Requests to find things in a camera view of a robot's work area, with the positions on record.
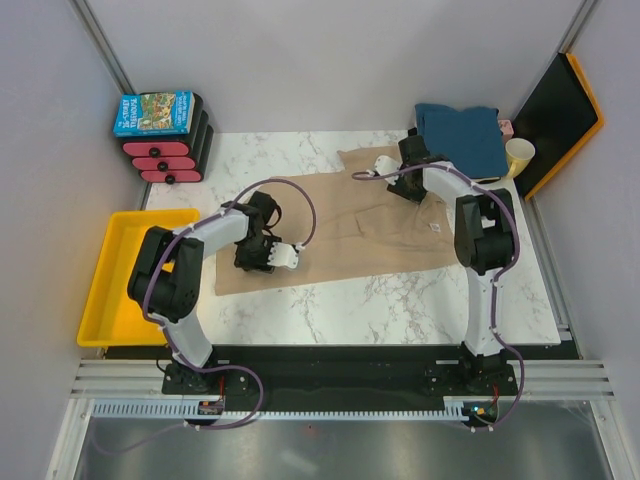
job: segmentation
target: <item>table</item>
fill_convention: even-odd
[[[336,172],[338,150],[397,143],[406,131],[232,133],[214,136],[205,181],[154,184],[147,209],[195,207],[205,217],[247,185],[277,175]],[[531,236],[512,180],[521,256],[504,287],[498,328],[514,344],[560,342]],[[448,212],[452,224],[453,212]],[[460,265],[294,288],[215,295],[215,256],[203,265],[198,316],[213,344],[459,344],[467,326]]]

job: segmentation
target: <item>cup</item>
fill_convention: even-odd
[[[507,152],[507,165],[509,165],[509,172],[505,178],[515,178],[520,175],[536,154],[536,147],[524,138],[512,138],[504,148]]]

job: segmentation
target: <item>brown towel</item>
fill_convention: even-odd
[[[318,214],[315,237],[295,271],[245,272],[233,266],[235,246],[217,253],[216,294],[293,287],[347,278],[414,272],[456,263],[446,206],[428,194],[421,205],[386,191],[384,180],[360,182],[351,174],[372,168],[376,158],[400,159],[397,146],[338,152],[345,170],[288,177],[304,188]],[[260,188],[282,207],[273,233],[286,243],[303,241],[311,228],[304,198],[283,184]]]

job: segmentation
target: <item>book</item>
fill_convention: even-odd
[[[184,90],[123,95],[113,133],[116,137],[186,134],[194,106],[193,92]]]

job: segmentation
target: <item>yellow plastic bin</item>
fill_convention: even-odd
[[[200,218],[198,210],[116,212],[109,220],[78,331],[81,347],[164,345],[158,327],[127,296],[127,283],[150,227],[176,228]]]

